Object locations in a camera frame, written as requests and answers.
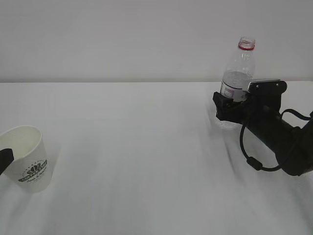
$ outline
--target table surface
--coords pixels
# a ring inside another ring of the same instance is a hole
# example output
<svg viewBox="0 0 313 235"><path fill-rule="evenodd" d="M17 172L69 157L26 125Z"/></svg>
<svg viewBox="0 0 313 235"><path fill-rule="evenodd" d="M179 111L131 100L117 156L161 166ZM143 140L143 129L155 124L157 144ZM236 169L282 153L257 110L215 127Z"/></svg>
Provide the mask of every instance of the table surface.
<svg viewBox="0 0 313 235"><path fill-rule="evenodd" d="M0 131L34 125L55 164L27 194L0 177L1 235L311 235L313 175L257 172L214 122L220 83L0 84ZM282 109L312 111L313 82ZM290 115L286 120L303 126ZM249 131L247 152L274 166Z"/></svg>

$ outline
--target plastic water bottle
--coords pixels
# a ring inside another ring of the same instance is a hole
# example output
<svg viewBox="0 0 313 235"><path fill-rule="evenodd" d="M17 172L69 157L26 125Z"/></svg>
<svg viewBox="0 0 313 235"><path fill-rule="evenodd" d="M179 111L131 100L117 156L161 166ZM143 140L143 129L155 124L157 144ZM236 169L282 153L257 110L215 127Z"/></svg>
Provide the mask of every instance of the plastic water bottle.
<svg viewBox="0 0 313 235"><path fill-rule="evenodd" d="M234 99L234 102L241 102L246 99L246 93L243 92L242 88L243 84L252 80L254 75L254 47L254 38L242 37L237 50L232 54L226 65L220 93L227 98ZM234 129L237 126L237 124L229 121L218 120L218 123L224 129Z"/></svg>

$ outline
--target white wall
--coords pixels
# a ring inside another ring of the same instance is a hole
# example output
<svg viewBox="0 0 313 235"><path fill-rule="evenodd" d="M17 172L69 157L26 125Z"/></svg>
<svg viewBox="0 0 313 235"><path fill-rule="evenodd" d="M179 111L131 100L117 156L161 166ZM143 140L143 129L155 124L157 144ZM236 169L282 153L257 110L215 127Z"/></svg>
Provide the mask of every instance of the white wall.
<svg viewBox="0 0 313 235"><path fill-rule="evenodd" d="M1 0L0 81L216 80L241 35L258 77L313 77L312 0Z"/></svg>

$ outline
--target black object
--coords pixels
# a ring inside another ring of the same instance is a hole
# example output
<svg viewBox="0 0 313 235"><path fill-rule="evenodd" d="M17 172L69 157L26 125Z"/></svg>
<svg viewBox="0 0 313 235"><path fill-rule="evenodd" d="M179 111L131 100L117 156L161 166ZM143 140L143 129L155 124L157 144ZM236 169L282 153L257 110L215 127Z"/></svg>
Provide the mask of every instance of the black object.
<svg viewBox="0 0 313 235"><path fill-rule="evenodd" d="M13 161L14 156L11 148L6 148L0 151L0 175Z"/></svg>
<svg viewBox="0 0 313 235"><path fill-rule="evenodd" d="M283 169L287 174L295 176L313 170L313 112L305 117L293 109L279 113L281 94L287 84L280 80L253 81L247 85L247 99L233 102L218 92L213 95L219 120L227 120L242 124L240 147L246 161L256 170L276 171ZM309 122L301 129L292 127L282 116L289 112ZM269 147L276 156L278 166L263 167L254 157L248 156L243 144L245 128Z"/></svg>

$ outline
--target white paper cup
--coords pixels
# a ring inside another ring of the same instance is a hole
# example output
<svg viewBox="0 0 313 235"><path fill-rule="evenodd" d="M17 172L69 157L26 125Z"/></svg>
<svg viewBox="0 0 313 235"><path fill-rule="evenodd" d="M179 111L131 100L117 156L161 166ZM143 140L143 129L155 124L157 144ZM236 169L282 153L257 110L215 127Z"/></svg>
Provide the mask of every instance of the white paper cup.
<svg viewBox="0 0 313 235"><path fill-rule="evenodd" d="M18 126L0 135L0 149L11 148L14 161L4 171L11 180L28 192L45 189L52 177L43 135L33 126Z"/></svg>

